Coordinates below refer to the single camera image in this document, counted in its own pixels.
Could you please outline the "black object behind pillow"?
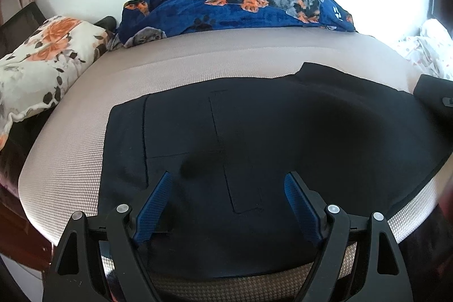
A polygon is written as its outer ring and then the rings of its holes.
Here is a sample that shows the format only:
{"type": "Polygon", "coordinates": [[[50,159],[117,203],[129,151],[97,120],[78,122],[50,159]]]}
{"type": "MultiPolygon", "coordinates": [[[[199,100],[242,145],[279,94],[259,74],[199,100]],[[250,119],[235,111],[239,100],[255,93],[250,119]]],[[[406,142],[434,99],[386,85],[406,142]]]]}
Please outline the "black object behind pillow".
{"type": "Polygon", "coordinates": [[[97,27],[102,27],[106,31],[115,32],[115,30],[117,29],[117,20],[115,19],[115,17],[108,15],[95,22],[95,25],[97,27]]]}

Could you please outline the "blue dog print blanket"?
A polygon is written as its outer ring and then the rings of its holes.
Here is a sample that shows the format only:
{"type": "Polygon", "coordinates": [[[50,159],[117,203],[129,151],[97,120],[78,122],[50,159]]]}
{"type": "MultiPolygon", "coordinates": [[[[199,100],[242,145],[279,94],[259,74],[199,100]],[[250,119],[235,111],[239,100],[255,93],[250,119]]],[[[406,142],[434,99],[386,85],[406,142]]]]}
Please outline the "blue dog print blanket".
{"type": "Polygon", "coordinates": [[[351,14],[334,0],[131,0],[108,50],[201,32],[257,27],[356,30],[351,14]]]}

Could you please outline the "dark wooden headboard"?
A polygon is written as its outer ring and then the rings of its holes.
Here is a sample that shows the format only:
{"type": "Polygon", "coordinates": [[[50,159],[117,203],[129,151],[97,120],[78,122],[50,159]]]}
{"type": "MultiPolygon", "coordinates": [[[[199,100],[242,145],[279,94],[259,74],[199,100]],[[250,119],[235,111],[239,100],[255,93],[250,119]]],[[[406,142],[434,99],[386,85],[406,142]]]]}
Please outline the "dark wooden headboard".
{"type": "Polygon", "coordinates": [[[28,4],[10,18],[0,29],[0,54],[4,57],[12,53],[45,21],[35,2],[28,4]]]}

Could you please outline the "white orange floral pillow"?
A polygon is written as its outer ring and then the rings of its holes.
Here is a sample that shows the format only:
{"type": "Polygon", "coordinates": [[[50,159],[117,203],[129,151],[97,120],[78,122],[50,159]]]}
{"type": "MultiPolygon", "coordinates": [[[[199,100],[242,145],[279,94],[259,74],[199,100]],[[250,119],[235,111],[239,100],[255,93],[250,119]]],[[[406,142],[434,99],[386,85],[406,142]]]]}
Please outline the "white orange floral pillow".
{"type": "Polygon", "coordinates": [[[110,35],[76,18],[54,16],[1,59],[1,146],[14,123],[59,104],[105,51],[110,35]]]}

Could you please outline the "white polka dot sheet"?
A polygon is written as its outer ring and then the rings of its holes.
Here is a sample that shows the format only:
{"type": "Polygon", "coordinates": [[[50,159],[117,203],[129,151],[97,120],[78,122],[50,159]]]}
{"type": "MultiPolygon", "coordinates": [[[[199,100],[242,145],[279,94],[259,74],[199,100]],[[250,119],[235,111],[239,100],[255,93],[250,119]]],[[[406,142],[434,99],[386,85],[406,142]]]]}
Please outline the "white polka dot sheet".
{"type": "Polygon", "coordinates": [[[423,74],[452,80],[452,38],[437,19],[425,21],[419,35],[400,40],[396,51],[423,74]]]}

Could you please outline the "black pants with orange lining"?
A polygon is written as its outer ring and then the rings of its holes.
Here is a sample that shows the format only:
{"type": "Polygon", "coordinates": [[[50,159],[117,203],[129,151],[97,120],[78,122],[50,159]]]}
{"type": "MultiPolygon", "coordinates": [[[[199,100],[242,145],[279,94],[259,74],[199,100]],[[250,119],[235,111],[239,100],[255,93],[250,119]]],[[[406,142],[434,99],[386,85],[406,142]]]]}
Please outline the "black pants with orange lining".
{"type": "Polygon", "coordinates": [[[452,154],[452,119],[412,93],[305,63],[274,79],[223,78],[111,109],[97,209],[173,185],[147,267],[195,280],[285,271],[313,259],[284,192],[297,172],[352,215],[393,216],[452,154]]]}

